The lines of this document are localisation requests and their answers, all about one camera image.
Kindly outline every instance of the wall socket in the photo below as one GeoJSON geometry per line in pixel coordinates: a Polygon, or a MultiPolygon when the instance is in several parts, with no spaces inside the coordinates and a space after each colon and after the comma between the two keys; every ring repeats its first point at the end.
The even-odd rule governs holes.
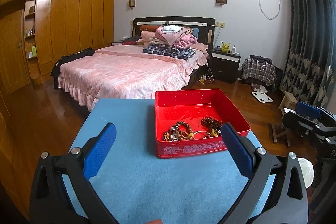
{"type": "Polygon", "coordinates": [[[222,23],[222,22],[216,22],[216,27],[219,27],[219,28],[225,28],[225,23],[222,23]]]}

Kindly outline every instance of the pink bedspread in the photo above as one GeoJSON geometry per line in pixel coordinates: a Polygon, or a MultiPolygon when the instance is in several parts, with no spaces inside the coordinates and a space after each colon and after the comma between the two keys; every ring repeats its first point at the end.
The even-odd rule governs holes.
{"type": "Polygon", "coordinates": [[[142,50],[140,45],[116,45],[63,64],[58,86],[91,111],[100,98],[152,99],[158,90],[180,90],[208,57],[196,50],[185,61],[142,50]]]}

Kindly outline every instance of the shelf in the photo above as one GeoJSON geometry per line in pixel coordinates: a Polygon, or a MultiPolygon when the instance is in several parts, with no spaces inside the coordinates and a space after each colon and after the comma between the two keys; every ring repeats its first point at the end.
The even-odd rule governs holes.
{"type": "Polygon", "coordinates": [[[30,60],[30,59],[33,59],[35,57],[37,57],[37,55],[35,55],[35,56],[31,57],[31,58],[27,57],[27,59],[30,60]]]}
{"type": "Polygon", "coordinates": [[[34,17],[35,17],[35,12],[26,15],[26,16],[25,16],[25,19],[31,19],[31,18],[34,18],[34,17]]]}
{"type": "Polygon", "coordinates": [[[30,35],[28,37],[25,37],[25,39],[29,39],[29,38],[34,37],[34,36],[35,36],[35,34],[33,33],[32,35],[30,35]]]}

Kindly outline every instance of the ruffled trim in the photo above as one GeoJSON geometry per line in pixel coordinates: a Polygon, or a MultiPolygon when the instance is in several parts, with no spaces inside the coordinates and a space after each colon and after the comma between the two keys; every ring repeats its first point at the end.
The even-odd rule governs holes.
{"type": "MultiPolygon", "coordinates": [[[[174,75],[168,77],[163,85],[158,85],[155,90],[146,94],[145,96],[133,98],[133,99],[154,99],[155,92],[158,90],[172,90],[172,86],[174,90],[180,90],[182,87],[188,85],[190,80],[190,74],[193,70],[199,69],[207,63],[206,55],[202,54],[198,58],[192,57],[191,62],[186,62],[184,64],[184,73],[179,73],[178,75],[174,75]]],[[[71,84],[68,80],[61,77],[58,77],[58,87],[63,88],[65,92],[70,93],[71,97],[78,101],[80,106],[87,106],[89,111],[95,107],[96,103],[99,101],[99,98],[95,95],[88,94],[86,91],[80,89],[79,87],[71,84]]]]}

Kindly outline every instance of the blue pillow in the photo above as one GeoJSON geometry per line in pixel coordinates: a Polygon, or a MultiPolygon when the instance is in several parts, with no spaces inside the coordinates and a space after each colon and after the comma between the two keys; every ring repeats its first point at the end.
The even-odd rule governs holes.
{"type": "Polygon", "coordinates": [[[194,30],[193,36],[198,37],[198,33],[199,33],[200,29],[198,29],[198,28],[192,28],[192,29],[194,30]]]}

